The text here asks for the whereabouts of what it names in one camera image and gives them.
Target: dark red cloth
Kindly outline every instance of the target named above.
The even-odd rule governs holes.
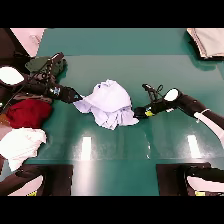
[[[11,106],[6,116],[12,128],[39,129],[51,111],[52,107],[48,103],[27,99]]]

